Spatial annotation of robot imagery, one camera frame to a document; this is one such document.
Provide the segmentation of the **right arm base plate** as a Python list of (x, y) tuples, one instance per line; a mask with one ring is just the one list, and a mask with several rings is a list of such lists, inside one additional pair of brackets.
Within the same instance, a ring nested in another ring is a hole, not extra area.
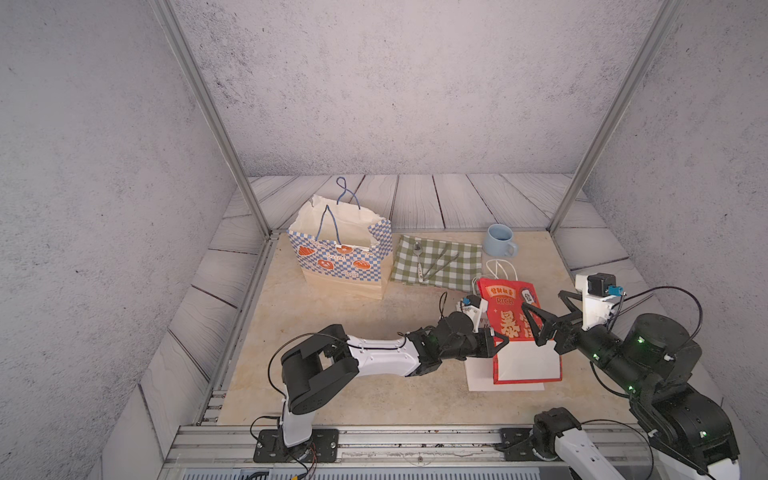
[(497, 450), (507, 462), (530, 462), (538, 459), (533, 451), (531, 428), (502, 428)]

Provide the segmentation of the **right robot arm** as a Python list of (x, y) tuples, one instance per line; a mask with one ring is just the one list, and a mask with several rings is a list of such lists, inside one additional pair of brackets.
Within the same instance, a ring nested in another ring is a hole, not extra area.
[(629, 411), (651, 447), (683, 472), (710, 479), (739, 476), (739, 448), (725, 411), (689, 380), (701, 347), (676, 320), (659, 314), (636, 318), (625, 337), (606, 325), (585, 328), (574, 294), (559, 294), (569, 312), (556, 316), (531, 304), (522, 312), (537, 345), (555, 343), (558, 354), (577, 350), (622, 390)]

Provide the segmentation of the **red paper gift bag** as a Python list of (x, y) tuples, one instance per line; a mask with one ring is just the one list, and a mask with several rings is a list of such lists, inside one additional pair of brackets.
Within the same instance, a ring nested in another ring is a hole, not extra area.
[(493, 383), (516, 385), (561, 381), (562, 363), (554, 351), (554, 342), (538, 346), (522, 311), (524, 304), (539, 307), (534, 286), (523, 281), (481, 278), (478, 288), (480, 296), (488, 302), (490, 327), (509, 339), (493, 358)]

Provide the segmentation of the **white Happy Every Day bag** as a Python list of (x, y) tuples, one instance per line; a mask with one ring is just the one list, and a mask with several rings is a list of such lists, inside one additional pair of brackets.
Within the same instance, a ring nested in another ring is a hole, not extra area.
[[(506, 267), (512, 272), (515, 280), (518, 279), (514, 265), (500, 258), (493, 258), (485, 262), (485, 276), (509, 280), (511, 276)], [(516, 391), (543, 391), (543, 383), (519, 383), (519, 384), (495, 384), (493, 382), (491, 359), (469, 358), (464, 362), (467, 385), (470, 392), (516, 392)]]

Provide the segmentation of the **blue checkered paper bag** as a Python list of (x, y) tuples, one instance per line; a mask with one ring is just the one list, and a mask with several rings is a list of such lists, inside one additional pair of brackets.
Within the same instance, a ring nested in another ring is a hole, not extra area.
[(309, 285), (381, 300), (393, 266), (391, 221), (358, 199), (345, 202), (353, 194), (345, 177), (336, 184), (336, 198), (315, 194), (302, 205), (287, 230), (290, 244)]

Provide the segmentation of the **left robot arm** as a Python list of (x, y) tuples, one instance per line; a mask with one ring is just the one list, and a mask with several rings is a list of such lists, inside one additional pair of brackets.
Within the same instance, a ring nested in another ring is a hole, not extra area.
[(311, 333), (280, 359), (286, 387), (279, 423), (283, 445), (290, 449), (309, 442), (315, 412), (356, 377), (423, 376), (445, 360), (492, 359), (508, 344), (508, 336), (475, 326), (460, 311), (400, 340), (350, 336), (340, 324)]

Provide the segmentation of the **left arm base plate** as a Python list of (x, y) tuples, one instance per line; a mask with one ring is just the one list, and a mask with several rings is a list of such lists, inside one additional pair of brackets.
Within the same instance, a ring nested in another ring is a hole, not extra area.
[(253, 454), (255, 463), (334, 463), (339, 446), (338, 429), (313, 429), (307, 441), (288, 447), (283, 434), (277, 429), (260, 430)]

